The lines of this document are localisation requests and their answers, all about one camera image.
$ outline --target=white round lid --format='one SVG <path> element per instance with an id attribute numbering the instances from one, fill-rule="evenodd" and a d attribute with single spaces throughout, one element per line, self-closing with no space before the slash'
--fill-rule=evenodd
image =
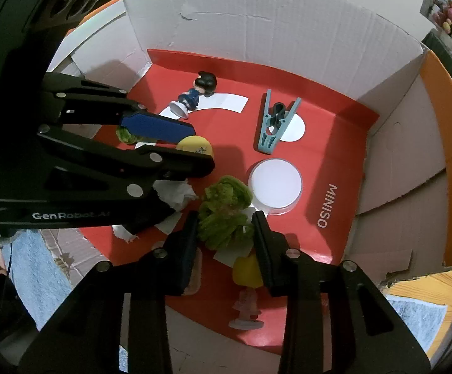
<path id="1" fill-rule="evenodd" d="M 269 208 L 285 208 L 293 204 L 302 192 L 302 177 L 292 163 L 283 159 L 268 159 L 252 170 L 250 186 L 253 195 Z"/>

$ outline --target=screw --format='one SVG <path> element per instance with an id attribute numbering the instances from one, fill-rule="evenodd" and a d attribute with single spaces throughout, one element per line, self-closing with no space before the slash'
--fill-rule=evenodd
<path id="1" fill-rule="evenodd" d="M 50 131 L 50 126 L 43 123 L 42 125 L 39 125 L 39 133 L 48 133 Z"/>
<path id="2" fill-rule="evenodd" d="M 141 188 L 139 185 L 137 184 L 129 184 L 127 186 L 127 193 L 131 196 L 131 197 L 141 197 L 143 195 L 143 188 Z"/>
<path id="3" fill-rule="evenodd" d="M 109 261 L 103 260 L 96 264 L 96 271 L 104 273 L 110 269 L 111 265 Z"/>
<path id="4" fill-rule="evenodd" d="M 357 264 L 355 264 L 353 261 L 346 260 L 342 263 L 342 267 L 346 269 L 347 271 L 354 272 L 357 270 Z"/>
<path id="5" fill-rule="evenodd" d="M 299 249 L 288 249 L 286 251 L 286 255 L 290 259 L 298 259 L 300 257 L 300 250 Z"/>
<path id="6" fill-rule="evenodd" d="M 158 153 L 150 153 L 150 159 L 155 163 L 160 163 L 162 161 L 162 156 L 160 156 Z"/>
<path id="7" fill-rule="evenodd" d="M 157 259 L 164 259 L 168 253 L 163 247 L 158 247 L 153 251 L 153 256 Z"/>

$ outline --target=green fuzzy toy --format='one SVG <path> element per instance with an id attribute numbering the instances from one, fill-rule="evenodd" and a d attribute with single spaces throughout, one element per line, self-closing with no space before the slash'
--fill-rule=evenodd
<path id="1" fill-rule="evenodd" d="M 148 139 L 147 137 L 133 135 L 126 127 L 117 127 L 115 134 L 117 135 L 117 138 L 119 138 L 119 141 L 126 145 L 135 145 L 138 142 L 156 142 L 156 140 Z"/>
<path id="2" fill-rule="evenodd" d="M 253 227 L 242 210 L 252 202 L 252 194 L 240 180 L 230 175 L 205 188 L 198 210 L 198 237 L 210 250 L 226 247 L 231 241 L 251 240 Z"/>

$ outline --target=yellow ball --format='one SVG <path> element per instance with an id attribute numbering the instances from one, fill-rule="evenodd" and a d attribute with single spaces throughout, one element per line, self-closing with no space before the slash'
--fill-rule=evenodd
<path id="1" fill-rule="evenodd" d="M 238 257 L 233 265 L 233 281 L 237 285 L 249 288 L 259 288 L 264 285 L 255 254 L 248 257 Z"/>
<path id="2" fill-rule="evenodd" d="M 212 145 L 207 139 L 200 136 L 185 137 L 175 148 L 180 151 L 202 153 L 214 157 Z"/>

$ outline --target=cardboard box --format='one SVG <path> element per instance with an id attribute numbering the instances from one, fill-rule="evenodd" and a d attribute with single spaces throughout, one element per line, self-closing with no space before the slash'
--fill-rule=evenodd
<path id="1" fill-rule="evenodd" d="M 128 91 L 148 49 L 282 69 L 375 111 L 345 257 L 375 282 L 452 267 L 452 79 L 414 37 L 346 0 L 120 0 L 50 70 Z"/>

